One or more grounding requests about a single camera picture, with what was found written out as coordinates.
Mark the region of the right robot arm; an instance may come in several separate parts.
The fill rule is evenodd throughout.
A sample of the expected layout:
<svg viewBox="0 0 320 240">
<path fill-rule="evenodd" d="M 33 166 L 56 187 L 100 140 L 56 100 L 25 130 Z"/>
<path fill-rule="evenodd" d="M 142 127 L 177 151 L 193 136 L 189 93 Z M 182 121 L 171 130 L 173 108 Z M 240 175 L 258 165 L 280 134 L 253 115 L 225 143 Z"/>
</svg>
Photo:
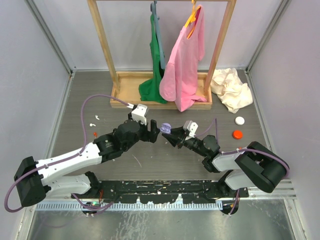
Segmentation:
<svg viewBox="0 0 320 240">
<path fill-rule="evenodd" d="M 257 187 L 265 193 L 272 193 L 280 181 L 289 175 L 289 165 L 257 141 L 245 148 L 233 151 L 221 151 L 214 135 L 199 139 L 185 128 L 178 127 L 163 130 L 162 136 L 177 148 L 189 150 L 204 157 L 202 164 L 210 173 L 229 171 L 219 191 L 225 197 L 231 197 L 238 189 Z"/>
</svg>

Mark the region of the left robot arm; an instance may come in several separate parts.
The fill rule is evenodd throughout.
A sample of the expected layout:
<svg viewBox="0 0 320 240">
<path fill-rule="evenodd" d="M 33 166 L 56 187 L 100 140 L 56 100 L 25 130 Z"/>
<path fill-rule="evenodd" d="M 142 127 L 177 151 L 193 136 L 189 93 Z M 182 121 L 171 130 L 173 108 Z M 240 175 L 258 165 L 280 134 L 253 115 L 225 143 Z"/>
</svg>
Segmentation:
<svg viewBox="0 0 320 240">
<path fill-rule="evenodd" d="M 88 171 L 79 176 L 69 174 L 119 158 L 138 141 L 155 143 L 159 133 L 160 129 L 153 119 L 149 124 L 129 119 L 84 148 L 38 161 L 32 156 L 23 159 L 14 176 L 21 206 L 36 205 L 50 194 L 97 197 L 101 184 L 94 173 Z"/>
</svg>

